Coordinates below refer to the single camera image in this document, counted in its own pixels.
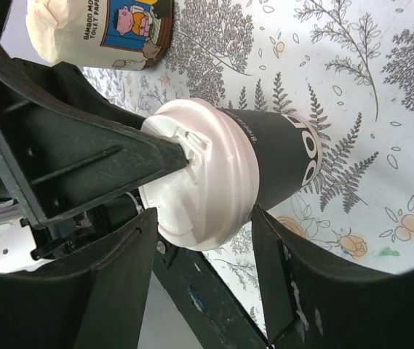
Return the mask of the white plastic cup lid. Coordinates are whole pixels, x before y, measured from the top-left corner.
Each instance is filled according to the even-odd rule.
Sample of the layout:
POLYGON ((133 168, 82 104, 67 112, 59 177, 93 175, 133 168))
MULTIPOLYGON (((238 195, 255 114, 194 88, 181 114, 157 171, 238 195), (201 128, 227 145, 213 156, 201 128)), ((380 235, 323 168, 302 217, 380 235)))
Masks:
POLYGON ((225 244, 249 220, 259 191, 257 156, 231 113, 200 100, 165 103, 143 132, 182 148, 186 167, 139 188, 158 212, 171 244, 206 252, 225 244))

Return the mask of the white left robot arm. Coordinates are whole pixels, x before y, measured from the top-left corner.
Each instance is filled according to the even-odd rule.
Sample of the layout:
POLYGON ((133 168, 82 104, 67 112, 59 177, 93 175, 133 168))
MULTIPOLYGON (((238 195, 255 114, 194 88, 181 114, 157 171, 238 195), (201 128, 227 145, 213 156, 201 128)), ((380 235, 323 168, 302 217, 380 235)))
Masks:
POLYGON ((34 270, 142 212, 135 190, 187 165, 143 117, 96 92, 74 65, 0 45, 0 273, 34 270))

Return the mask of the black single paper cup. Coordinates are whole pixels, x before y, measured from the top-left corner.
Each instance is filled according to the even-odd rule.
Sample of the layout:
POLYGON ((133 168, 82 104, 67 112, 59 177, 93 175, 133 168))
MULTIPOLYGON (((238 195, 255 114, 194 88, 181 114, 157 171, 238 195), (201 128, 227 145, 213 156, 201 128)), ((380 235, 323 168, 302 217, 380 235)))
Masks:
POLYGON ((322 163, 314 128, 298 116, 266 111, 223 109, 244 131, 258 161, 256 203, 271 209, 311 182, 322 163))

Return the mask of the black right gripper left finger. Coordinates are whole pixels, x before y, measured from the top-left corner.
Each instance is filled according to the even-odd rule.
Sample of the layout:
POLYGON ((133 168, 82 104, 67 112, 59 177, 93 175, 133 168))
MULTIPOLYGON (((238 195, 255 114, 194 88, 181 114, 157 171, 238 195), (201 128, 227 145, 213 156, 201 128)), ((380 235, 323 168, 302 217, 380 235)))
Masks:
POLYGON ((156 241, 147 209, 33 272, 0 273, 0 348, 136 348, 156 241))

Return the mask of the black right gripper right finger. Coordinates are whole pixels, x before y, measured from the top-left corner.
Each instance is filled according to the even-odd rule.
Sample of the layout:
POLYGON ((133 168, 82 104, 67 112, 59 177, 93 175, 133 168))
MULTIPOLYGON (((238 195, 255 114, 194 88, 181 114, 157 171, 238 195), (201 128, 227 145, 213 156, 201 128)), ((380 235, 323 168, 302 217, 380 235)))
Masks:
POLYGON ((276 348, 414 348, 414 270, 338 257, 260 206, 252 242, 268 342, 276 348))

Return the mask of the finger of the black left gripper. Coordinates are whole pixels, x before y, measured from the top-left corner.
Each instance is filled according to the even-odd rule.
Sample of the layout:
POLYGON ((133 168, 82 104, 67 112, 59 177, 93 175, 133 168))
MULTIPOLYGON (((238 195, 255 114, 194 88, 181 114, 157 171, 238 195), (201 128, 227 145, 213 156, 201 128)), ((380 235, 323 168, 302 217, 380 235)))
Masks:
POLYGON ((44 228, 183 169, 182 148, 144 133, 68 63, 11 58, 0 45, 0 204, 44 228))

